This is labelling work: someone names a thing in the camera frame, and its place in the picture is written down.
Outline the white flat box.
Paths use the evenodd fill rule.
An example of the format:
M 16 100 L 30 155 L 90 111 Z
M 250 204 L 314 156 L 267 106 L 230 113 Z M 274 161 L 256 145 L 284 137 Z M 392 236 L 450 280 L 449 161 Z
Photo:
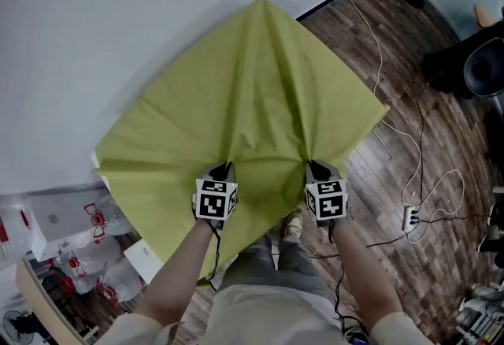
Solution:
M 151 283 L 164 265 L 144 239 L 124 250 L 124 256 L 147 284 Z

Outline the white cardboard box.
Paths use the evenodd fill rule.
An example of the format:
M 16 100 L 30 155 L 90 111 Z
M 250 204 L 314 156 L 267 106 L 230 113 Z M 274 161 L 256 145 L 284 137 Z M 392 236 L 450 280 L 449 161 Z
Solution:
M 94 204 L 106 194 L 101 189 L 29 197 L 31 252 L 35 259 L 43 262 L 92 242 Z

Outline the green tablecloth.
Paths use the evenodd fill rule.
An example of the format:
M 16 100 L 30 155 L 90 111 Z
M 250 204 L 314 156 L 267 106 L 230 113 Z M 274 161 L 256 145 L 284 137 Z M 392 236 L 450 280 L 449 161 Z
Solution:
M 195 219 L 196 179 L 235 165 L 238 203 L 211 242 L 206 276 L 301 201 L 305 164 L 343 159 L 387 112 L 316 36 L 269 0 L 180 55 L 96 146 L 98 174 L 154 253 L 170 258 Z

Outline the beige curved desk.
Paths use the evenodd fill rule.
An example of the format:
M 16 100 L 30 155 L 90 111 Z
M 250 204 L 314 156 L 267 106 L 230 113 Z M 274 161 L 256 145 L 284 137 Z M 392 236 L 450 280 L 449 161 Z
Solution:
M 24 259 L 17 263 L 15 283 L 30 310 L 58 345 L 89 345 L 56 307 L 30 263 Z

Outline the person's beige shirt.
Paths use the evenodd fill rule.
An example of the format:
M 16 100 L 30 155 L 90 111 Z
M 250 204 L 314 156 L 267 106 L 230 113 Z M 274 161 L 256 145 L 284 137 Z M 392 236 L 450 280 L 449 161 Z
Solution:
M 171 345 L 175 325 L 137 313 L 118 317 L 95 345 Z M 332 304 L 287 287 L 232 285 L 217 293 L 195 345 L 349 345 Z

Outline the person's right forearm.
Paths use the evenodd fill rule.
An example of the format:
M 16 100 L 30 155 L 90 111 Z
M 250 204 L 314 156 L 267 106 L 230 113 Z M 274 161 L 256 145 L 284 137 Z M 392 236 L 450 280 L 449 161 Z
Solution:
M 384 317 L 402 312 L 402 304 L 379 259 L 354 233 L 350 220 L 337 220 L 332 238 L 365 327 L 371 331 Z

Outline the person's grey trousers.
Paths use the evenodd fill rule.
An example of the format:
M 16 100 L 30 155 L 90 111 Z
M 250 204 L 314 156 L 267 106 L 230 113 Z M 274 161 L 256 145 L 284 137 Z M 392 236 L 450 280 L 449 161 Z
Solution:
M 224 273 L 219 290 L 233 285 L 276 286 L 304 291 L 335 303 L 335 296 L 322 279 L 299 239 L 279 242 L 278 263 L 272 258 L 272 242 L 262 236 L 242 250 Z

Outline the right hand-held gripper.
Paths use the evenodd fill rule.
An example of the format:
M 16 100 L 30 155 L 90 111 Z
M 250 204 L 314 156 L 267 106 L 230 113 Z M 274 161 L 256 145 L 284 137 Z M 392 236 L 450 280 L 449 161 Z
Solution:
M 347 215 L 347 183 L 341 180 L 336 167 L 323 161 L 307 161 L 305 190 L 306 205 L 317 221 Z

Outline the cluttered grey shelf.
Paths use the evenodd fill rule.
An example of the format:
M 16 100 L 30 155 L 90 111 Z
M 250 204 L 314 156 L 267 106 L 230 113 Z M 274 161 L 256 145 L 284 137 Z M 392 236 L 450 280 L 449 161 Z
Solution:
M 456 345 L 504 345 L 504 281 L 472 284 L 459 306 Z

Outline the large clear dispenser bottle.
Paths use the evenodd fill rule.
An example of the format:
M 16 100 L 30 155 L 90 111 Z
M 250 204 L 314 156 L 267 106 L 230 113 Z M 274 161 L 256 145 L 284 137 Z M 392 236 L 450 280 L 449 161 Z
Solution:
M 0 271 L 16 264 L 32 245 L 32 212 L 22 195 L 0 196 Z

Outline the pile of empty water jugs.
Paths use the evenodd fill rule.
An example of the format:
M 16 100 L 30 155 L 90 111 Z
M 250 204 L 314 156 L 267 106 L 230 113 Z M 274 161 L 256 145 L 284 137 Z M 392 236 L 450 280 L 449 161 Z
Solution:
M 50 264 L 64 274 L 64 282 L 83 295 L 95 289 L 113 306 L 136 297 L 143 280 L 124 256 L 118 236 L 135 229 L 110 194 L 84 207 L 91 231 L 79 244 L 61 247 Z

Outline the small black desk fan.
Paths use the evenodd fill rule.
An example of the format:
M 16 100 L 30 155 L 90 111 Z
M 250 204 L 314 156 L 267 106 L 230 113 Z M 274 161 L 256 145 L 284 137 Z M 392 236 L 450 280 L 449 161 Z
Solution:
M 2 317 L 3 328 L 11 339 L 20 339 L 27 333 L 22 325 L 25 323 L 26 315 L 17 310 L 8 310 Z

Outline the person's beige right shoe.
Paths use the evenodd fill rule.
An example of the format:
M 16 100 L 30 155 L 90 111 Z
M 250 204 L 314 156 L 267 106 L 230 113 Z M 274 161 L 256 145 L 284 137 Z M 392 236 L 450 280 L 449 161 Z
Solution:
M 303 217 L 299 212 L 287 216 L 283 224 L 283 239 L 299 239 L 303 229 Z

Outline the person's left forearm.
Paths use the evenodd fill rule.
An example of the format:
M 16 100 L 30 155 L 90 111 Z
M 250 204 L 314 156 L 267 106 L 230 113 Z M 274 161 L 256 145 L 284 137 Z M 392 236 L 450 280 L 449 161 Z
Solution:
M 162 326 L 180 322 L 195 292 L 212 237 L 209 223 L 198 219 L 149 283 L 135 313 Z

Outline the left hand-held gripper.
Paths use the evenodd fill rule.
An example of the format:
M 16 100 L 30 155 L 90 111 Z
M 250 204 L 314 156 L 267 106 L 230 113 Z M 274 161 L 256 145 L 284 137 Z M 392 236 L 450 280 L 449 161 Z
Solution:
M 207 168 L 196 179 L 192 195 L 192 210 L 196 219 L 206 220 L 212 228 L 221 230 L 235 209 L 238 184 L 235 165 L 221 161 Z

